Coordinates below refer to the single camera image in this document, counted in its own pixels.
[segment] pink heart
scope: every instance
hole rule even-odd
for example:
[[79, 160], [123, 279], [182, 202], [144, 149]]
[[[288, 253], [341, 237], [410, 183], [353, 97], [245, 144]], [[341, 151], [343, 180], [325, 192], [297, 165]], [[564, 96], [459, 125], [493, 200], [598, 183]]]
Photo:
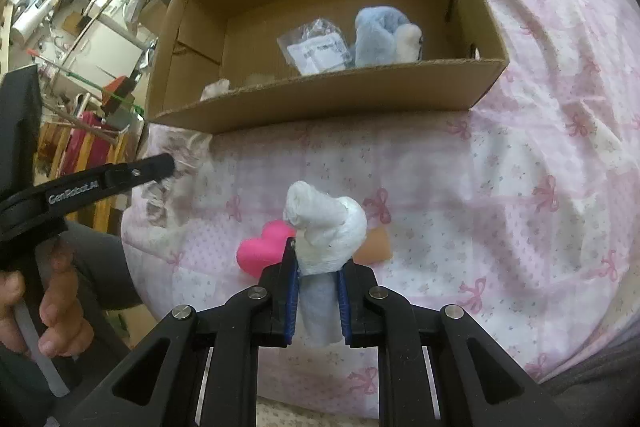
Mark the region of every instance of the pink heart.
[[284, 247], [289, 237], [295, 237], [296, 229], [283, 220], [268, 222], [260, 237], [245, 239], [240, 243], [236, 261], [241, 270], [260, 279], [262, 270], [282, 261]]

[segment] cardboard box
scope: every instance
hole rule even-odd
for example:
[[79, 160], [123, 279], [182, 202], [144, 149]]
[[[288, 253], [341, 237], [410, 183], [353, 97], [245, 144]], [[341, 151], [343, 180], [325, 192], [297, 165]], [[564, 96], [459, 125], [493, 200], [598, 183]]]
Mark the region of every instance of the cardboard box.
[[[305, 77], [286, 63], [276, 42], [283, 33], [326, 18], [350, 44], [356, 14], [379, 5], [420, 26], [423, 61]], [[485, 0], [172, 0], [147, 110], [155, 122], [209, 133], [363, 112], [461, 110], [507, 63]], [[252, 85], [255, 74], [273, 81]], [[232, 90], [198, 102], [219, 78]]]

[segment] plastic wrapper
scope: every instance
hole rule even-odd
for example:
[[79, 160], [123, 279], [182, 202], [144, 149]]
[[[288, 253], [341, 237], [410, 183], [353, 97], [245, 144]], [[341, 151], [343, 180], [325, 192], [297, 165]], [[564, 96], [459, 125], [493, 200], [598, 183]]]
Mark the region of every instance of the plastic wrapper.
[[287, 64], [304, 76], [342, 71], [353, 62], [340, 28], [327, 19], [304, 24], [277, 40]]

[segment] screw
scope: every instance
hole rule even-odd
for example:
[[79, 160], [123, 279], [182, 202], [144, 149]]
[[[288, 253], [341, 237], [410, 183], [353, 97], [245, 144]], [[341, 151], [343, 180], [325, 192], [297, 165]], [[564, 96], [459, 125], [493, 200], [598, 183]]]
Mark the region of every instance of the screw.
[[174, 316], [174, 319], [178, 319], [179, 321], [188, 319], [191, 315], [191, 306], [188, 304], [178, 304], [171, 310], [171, 314]]
[[262, 286], [251, 286], [247, 295], [249, 295], [250, 299], [264, 299], [267, 296], [267, 288], [263, 288]]
[[444, 314], [450, 319], [461, 319], [465, 311], [457, 304], [450, 304], [444, 308]]
[[386, 299], [389, 295], [389, 290], [384, 286], [372, 286], [369, 288], [369, 295], [374, 299]]

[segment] finger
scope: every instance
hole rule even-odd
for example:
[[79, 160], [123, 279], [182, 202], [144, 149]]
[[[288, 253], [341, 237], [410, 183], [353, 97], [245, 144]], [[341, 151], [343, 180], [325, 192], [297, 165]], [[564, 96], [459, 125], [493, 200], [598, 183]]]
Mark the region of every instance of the finger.
[[24, 293], [24, 278], [20, 272], [0, 272], [0, 343], [16, 353], [27, 346], [14, 319], [14, 305]]
[[87, 322], [86, 319], [82, 319], [82, 325], [80, 331], [76, 337], [66, 346], [66, 351], [60, 353], [62, 357], [73, 357], [84, 353], [94, 341], [94, 328]]
[[42, 322], [49, 328], [54, 326], [76, 301], [77, 294], [78, 275], [73, 268], [54, 273], [40, 303]]
[[58, 240], [51, 250], [51, 269], [54, 273], [61, 273], [71, 268], [74, 251], [62, 240]]
[[76, 300], [60, 320], [50, 327], [38, 341], [40, 352], [46, 357], [55, 357], [67, 350], [69, 343], [82, 327], [82, 307]]

